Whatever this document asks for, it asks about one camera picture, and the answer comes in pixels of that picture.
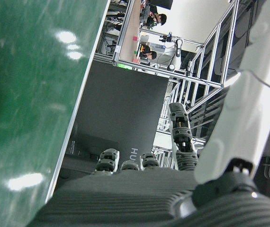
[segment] green surface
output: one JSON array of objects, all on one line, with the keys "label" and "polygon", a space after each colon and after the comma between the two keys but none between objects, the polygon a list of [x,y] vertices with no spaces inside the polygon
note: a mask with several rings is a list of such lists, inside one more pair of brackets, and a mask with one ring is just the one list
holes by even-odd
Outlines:
[{"label": "green surface", "polygon": [[44,204],[106,5],[0,0],[0,227]]}]

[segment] aluminum rail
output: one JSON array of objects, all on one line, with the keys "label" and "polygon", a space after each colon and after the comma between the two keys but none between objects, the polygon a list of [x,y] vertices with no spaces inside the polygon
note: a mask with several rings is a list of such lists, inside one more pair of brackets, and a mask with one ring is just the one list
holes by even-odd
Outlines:
[{"label": "aluminum rail", "polygon": [[175,73],[175,72],[170,72],[167,70],[162,70],[162,69],[156,69],[153,67],[149,67],[149,66],[145,66],[145,65],[141,65],[141,64],[137,64],[134,62],[129,62],[129,61],[125,61],[125,60],[119,60],[118,63],[124,64],[124,65],[128,65],[134,68],[138,68],[138,69],[142,69],[142,70],[148,70],[148,71],[152,71],[157,73],[157,76],[161,76],[161,77],[175,77],[178,79],[184,79],[187,81],[192,81],[192,82],[196,82],[199,84],[203,84],[203,85],[209,85],[212,86],[214,88],[221,88],[221,84],[220,83],[216,83],[213,81],[206,81],[204,79],[198,79],[196,77],[187,77],[185,75],[179,74],[179,73]]}]

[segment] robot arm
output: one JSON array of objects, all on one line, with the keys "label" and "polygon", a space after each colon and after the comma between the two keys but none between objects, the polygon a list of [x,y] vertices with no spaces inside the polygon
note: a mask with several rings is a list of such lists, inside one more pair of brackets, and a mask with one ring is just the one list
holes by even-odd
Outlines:
[{"label": "robot arm", "polygon": [[194,170],[198,159],[193,144],[189,117],[181,103],[171,103],[168,107],[172,152],[175,168]]},{"label": "robot arm", "polygon": [[241,76],[231,86],[195,178],[205,183],[224,172],[254,177],[270,131],[270,0],[250,34],[252,45],[243,56]]}]

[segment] black hair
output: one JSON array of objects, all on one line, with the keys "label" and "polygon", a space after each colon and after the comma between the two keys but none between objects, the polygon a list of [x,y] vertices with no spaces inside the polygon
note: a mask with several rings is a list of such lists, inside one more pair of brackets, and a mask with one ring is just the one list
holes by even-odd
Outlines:
[{"label": "black hair", "polygon": [[164,25],[165,22],[167,22],[167,15],[161,13],[161,14],[159,14],[159,16],[161,16],[160,19],[161,19],[161,21],[162,21],[162,25]]},{"label": "black hair", "polygon": [[157,53],[155,51],[151,51],[152,59],[155,59],[157,57]]}]

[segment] ribbed surface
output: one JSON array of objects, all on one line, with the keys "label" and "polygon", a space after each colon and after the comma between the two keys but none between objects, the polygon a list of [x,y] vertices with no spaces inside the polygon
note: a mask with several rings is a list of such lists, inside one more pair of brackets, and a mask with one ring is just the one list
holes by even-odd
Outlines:
[{"label": "ribbed surface", "polygon": [[223,196],[166,227],[270,227],[270,199],[249,192]]},{"label": "ribbed surface", "polygon": [[270,227],[270,199],[250,192],[231,193],[173,220],[172,203],[193,187],[193,171],[157,167],[91,175],[60,189],[29,226]]},{"label": "ribbed surface", "polygon": [[90,175],[67,182],[43,207],[32,226],[58,223],[138,223],[172,220],[176,194],[193,190],[193,171],[150,167],[112,176]]},{"label": "ribbed surface", "polygon": [[196,153],[177,153],[176,154],[177,164],[179,170],[194,170],[198,158]]}]

